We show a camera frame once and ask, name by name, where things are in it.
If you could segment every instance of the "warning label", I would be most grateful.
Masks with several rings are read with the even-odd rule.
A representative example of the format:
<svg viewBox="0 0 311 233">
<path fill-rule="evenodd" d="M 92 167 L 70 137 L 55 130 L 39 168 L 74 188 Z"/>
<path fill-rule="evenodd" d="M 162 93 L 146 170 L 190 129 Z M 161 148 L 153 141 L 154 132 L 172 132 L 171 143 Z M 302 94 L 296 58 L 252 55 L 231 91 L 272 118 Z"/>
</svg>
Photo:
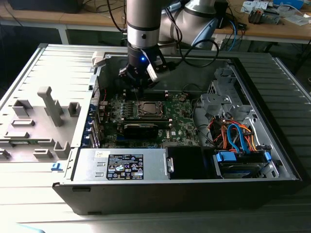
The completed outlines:
<svg viewBox="0 0 311 233">
<path fill-rule="evenodd" d="M 143 180 L 142 154 L 110 154 L 108 157 L 108 180 Z"/>
</svg>

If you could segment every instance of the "workbench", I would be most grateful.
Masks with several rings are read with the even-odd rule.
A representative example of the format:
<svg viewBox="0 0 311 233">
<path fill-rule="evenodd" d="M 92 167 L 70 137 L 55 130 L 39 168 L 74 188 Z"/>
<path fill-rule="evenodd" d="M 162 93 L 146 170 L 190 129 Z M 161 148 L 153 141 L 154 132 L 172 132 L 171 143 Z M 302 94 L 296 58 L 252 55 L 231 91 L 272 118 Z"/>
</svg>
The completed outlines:
<svg viewBox="0 0 311 233">
<path fill-rule="evenodd" d="M 59 12 L 40 12 L 40 11 L 15 11 L 5 0 L 0 1 L 0 23 L 3 25 L 24 26 L 24 27 L 41 27 L 54 28 L 59 31 L 59 35 L 63 44 L 70 44 L 68 30 L 91 30 L 104 32 L 117 32 L 109 13 L 97 14 L 82 10 L 78 14 L 65 14 Z M 254 25 L 248 23 L 248 14 L 241 13 L 243 0 L 230 0 L 229 4 L 233 11 L 233 15 L 239 22 L 247 24 L 247 30 L 243 36 L 243 40 L 283 42 L 307 44 L 311 39 L 311 24 L 298 26 L 291 22 L 281 19 L 278 25 L 261 24 Z M 105 0 L 98 0 L 97 5 L 104 4 Z M 95 8 L 89 5 L 88 9 L 94 11 Z M 311 6 L 304 5 L 302 11 L 311 11 Z M 116 22 L 123 26 L 122 14 L 123 8 L 113 11 Z M 232 34 L 230 26 L 222 29 L 216 29 L 213 37 L 218 44 L 229 38 Z"/>
<path fill-rule="evenodd" d="M 81 92 L 87 91 L 88 80 L 93 74 L 92 55 L 95 51 L 103 51 L 104 49 L 104 47 L 96 46 L 40 45 L 0 101 L 0 111 L 5 109 L 5 103 L 10 98 L 21 95 L 20 89 L 23 85 L 28 85 L 28 93 L 25 94 L 30 95 L 34 92 L 30 85 L 37 85 L 37 80 L 52 76 L 63 77 L 63 82 L 68 84 L 69 89 L 63 93 L 66 100 L 78 94 L 83 96 Z M 260 82 L 269 83 L 268 81 L 279 83 L 279 79 L 285 75 L 277 64 L 273 63 L 274 58 L 269 54 L 241 54 L 225 51 L 220 53 L 221 57 L 229 55 L 243 56 L 243 60 L 247 62 L 247 69 L 258 77 L 254 80 L 257 80 L 259 84 Z M 271 61 L 269 67 L 262 66 L 262 63 L 266 61 Z M 75 90 L 74 86 L 76 85 L 73 84 L 78 84 L 81 88 Z M 49 80 L 49 85 L 52 85 L 53 89 L 59 86 L 53 80 Z M 279 84 L 279 86 L 279 89 L 282 89 L 284 85 Z M 292 98 L 293 102 L 298 101 L 297 98 Z M 6 117 L 2 113 L 0 123 Z M 301 132 L 306 135 L 305 140 L 307 140 L 309 135 L 307 130 Z M 299 145 L 296 148 L 298 152 L 305 154 L 304 164 L 311 168 L 310 146 L 299 147 Z M 61 163 L 63 164 L 62 168 L 66 168 L 66 161 L 63 160 Z M 64 176 L 64 170 L 52 172 L 52 165 L 53 162 L 0 163 L 0 213 L 2 214 L 2 221 L 26 224 L 43 229 L 46 233 L 288 232 L 290 230 L 298 232 L 311 230 L 311 186 L 294 196 L 274 200 L 257 210 L 79 216 L 52 189 L 52 183 L 59 181 Z"/>
</svg>

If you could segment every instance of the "wooden table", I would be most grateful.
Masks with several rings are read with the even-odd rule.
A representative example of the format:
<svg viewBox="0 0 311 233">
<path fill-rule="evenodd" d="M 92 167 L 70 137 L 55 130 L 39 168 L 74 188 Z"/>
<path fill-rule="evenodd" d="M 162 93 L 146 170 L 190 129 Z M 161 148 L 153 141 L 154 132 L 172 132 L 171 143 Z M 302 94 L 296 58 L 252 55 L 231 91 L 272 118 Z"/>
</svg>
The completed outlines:
<svg viewBox="0 0 311 233">
<path fill-rule="evenodd" d="M 243 36 L 243 40 L 257 40 L 257 41 L 271 41 L 271 42 L 285 42 L 285 43 L 301 43 L 306 44 L 311 39 L 311 24 L 304 26 L 297 26 L 291 22 L 281 19 L 278 25 L 261 24 L 254 25 L 248 23 L 248 14 L 241 13 L 241 7 L 243 0 L 229 0 L 230 6 L 234 16 L 239 22 L 247 24 L 247 30 Z M 0 0 L 0 21 L 5 25 L 18 26 L 31 26 L 31 27 L 46 27 L 56 28 L 59 30 L 59 34 L 63 44 L 69 44 L 68 31 L 70 29 L 76 30 L 92 30 L 92 31 L 110 31 L 117 32 L 114 24 L 109 17 L 109 13 L 91 13 L 86 10 L 82 10 L 78 14 L 66 14 L 58 12 L 40 12 L 40 11 L 15 11 L 6 2 L 6 0 Z M 105 4 L 106 0 L 97 0 L 97 6 Z M 122 1 L 119 1 L 111 6 L 122 6 Z M 94 11 L 94 3 L 90 2 L 86 6 L 88 10 Z M 107 7 L 103 6 L 102 11 L 106 11 Z M 304 6 L 302 11 L 311 11 L 310 6 Z M 113 11 L 116 22 L 123 26 L 123 8 L 119 8 Z M 226 26 L 223 29 L 216 29 L 214 36 L 215 41 L 219 44 L 230 37 L 232 29 L 230 26 Z"/>
</svg>

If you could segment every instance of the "table leg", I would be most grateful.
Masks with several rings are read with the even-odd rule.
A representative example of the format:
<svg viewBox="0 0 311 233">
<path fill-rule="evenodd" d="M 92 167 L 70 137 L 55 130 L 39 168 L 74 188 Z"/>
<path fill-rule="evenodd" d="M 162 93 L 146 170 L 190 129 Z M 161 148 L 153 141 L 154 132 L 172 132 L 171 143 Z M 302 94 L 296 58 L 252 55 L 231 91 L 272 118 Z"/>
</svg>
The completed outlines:
<svg viewBox="0 0 311 233">
<path fill-rule="evenodd" d="M 69 33 L 66 27 L 58 28 L 60 39 L 62 40 L 63 45 L 69 45 L 70 39 L 69 39 Z"/>
<path fill-rule="evenodd" d="M 214 34 L 213 37 L 215 38 L 214 41 L 217 43 L 218 47 L 221 48 L 221 45 L 222 45 L 224 39 L 226 39 L 227 34 Z M 215 45 L 213 45 L 212 50 L 216 51 Z"/>
</svg>

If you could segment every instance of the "electronic component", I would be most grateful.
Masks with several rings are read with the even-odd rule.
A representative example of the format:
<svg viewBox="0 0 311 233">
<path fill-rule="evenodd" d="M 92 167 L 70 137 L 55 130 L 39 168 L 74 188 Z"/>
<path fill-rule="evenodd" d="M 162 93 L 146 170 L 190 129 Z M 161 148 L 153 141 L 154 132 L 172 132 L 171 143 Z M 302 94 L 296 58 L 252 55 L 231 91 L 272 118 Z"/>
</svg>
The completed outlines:
<svg viewBox="0 0 311 233">
<path fill-rule="evenodd" d="M 195 125 L 190 118 L 190 100 L 184 95 L 150 95 L 144 101 L 128 100 L 130 93 L 110 99 L 109 106 L 113 121 L 104 117 L 105 139 L 103 148 L 160 148 L 164 145 L 199 145 Z"/>
<path fill-rule="evenodd" d="M 126 139 L 150 139 L 158 135 L 157 125 L 133 124 L 124 126 L 124 138 Z"/>
</svg>

